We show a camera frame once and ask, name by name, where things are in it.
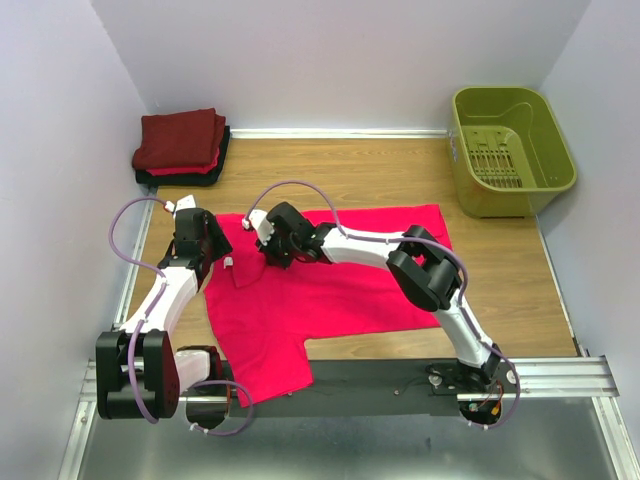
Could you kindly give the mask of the pink t shirt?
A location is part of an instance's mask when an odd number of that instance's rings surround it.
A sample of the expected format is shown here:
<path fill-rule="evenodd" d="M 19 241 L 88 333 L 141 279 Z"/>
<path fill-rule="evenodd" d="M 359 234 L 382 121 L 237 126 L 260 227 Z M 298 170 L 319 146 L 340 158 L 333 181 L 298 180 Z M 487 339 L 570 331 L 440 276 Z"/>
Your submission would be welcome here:
<path fill-rule="evenodd" d="M 213 333 L 242 406 L 296 392 L 313 382 L 309 339 L 431 329 L 433 314 L 413 306 L 393 276 L 355 264 L 267 264 L 239 213 L 217 218 L 232 245 L 204 290 Z"/>

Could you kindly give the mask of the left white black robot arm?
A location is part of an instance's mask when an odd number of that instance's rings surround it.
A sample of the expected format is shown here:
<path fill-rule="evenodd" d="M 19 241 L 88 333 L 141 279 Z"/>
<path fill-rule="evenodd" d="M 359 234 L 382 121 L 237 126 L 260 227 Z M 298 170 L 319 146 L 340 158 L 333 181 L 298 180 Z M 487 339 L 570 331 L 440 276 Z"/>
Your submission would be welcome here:
<path fill-rule="evenodd" d="M 209 395 L 221 385 L 214 349 L 174 352 L 171 335 L 214 263 L 232 247 L 214 214 L 197 207 L 192 196 L 166 208 L 172 211 L 174 233 L 163 259 L 152 268 L 156 278 L 151 290 L 129 320 L 96 341 L 97 406 L 103 419 L 155 423 L 174 415 L 180 394 L 189 388 Z"/>

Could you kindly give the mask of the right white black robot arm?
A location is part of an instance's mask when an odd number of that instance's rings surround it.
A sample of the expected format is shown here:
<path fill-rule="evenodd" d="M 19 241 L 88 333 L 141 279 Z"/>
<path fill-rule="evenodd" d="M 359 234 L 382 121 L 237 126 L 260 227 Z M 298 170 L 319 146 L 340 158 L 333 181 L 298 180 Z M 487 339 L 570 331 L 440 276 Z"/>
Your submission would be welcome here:
<path fill-rule="evenodd" d="M 360 231 L 343 226 L 338 217 L 314 224 L 287 202 L 268 212 L 251 210 L 242 226 L 256 233 L 256 246 L 267 261 L 282 269 L 297 260 L 389 272 L 413 306 L 435 315 L 454 347 L 453 371 L 431 373 L 470 392 L 485 392 L 496 380 L 501 357 L 466 300 L 466 268 L 425 228 L 413 225 L 405 232 Z"/>

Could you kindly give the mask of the folded bright red shirt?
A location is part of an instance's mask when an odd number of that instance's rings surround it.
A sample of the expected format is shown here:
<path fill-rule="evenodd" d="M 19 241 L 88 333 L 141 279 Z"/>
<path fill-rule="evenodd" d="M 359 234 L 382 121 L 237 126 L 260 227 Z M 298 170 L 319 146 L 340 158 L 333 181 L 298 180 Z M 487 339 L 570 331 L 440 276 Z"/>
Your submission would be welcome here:
<path fill-rule="evenodd" d="M 215 150 L 215 153 L 212 156 L 211 161 L 205 165 L 198 166 L 174 166 L 174 167 L 164 167 L 164 168 L 153 168 L 147 170 L 147 173 L 152 176 L 167 176 L 167 175 L 178 175 L 178 174 L 207 174 L 212 171 L 219 163 L 220 157 L 220 148 Z"/>

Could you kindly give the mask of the folded black shirt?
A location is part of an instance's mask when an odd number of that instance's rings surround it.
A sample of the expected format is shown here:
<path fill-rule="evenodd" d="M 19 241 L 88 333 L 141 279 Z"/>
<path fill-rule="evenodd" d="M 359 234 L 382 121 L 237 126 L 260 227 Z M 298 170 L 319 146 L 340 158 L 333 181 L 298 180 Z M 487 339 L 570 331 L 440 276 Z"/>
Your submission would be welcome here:
<path fill-rule="evenodd" d="M 178 173 L 155 176 L 145 170 L 135 170 L 135 180 L 138 184 L 149 187 L 210 187 L 218 181 L 223 172 L 230 140 L 231 129 L 226 126 L 218 149 L 217 163 L 206 173 Z"/>

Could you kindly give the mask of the folded dark red shirt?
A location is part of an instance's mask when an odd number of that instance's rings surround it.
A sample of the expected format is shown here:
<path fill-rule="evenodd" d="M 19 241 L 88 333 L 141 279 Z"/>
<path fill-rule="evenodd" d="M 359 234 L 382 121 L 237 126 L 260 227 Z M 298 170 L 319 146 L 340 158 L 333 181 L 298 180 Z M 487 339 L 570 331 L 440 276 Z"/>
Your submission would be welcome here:
<path fill-rule="evenodd" d="M 226 117 L 215 108 L 141 117 L 141 144 L 132 166 L 149 170 L 208 164 L 220 147 Z"/>

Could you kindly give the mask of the olive green plastic bin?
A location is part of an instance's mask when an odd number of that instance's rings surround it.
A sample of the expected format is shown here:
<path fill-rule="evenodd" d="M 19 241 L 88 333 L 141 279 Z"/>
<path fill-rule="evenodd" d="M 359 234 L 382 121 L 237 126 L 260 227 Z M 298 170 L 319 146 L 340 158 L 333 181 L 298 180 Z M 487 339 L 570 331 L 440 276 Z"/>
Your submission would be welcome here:
<path fill-rule="evenodd" d="M 539 214 L 577 170 L 547 100 L 525 87 L 466 87 L 448 130 L 457 199 L 474 218 Z"/>

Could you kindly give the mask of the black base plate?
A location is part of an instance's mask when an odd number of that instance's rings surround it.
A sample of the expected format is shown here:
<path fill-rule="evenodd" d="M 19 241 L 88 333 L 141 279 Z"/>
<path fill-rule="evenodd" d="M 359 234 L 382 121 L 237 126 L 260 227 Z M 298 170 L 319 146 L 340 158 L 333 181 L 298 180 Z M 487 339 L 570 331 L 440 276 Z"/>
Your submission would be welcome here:
<path fill-rule="evenodd" d="M 489 409 L 488 397 L 516 391 L 510 368 L 494 365 L 481 378 L 455 359 L 313 360 L 313 383 L 254 402 L 257 417 L 431 415 L 460 417 L 469 403 Z"/>

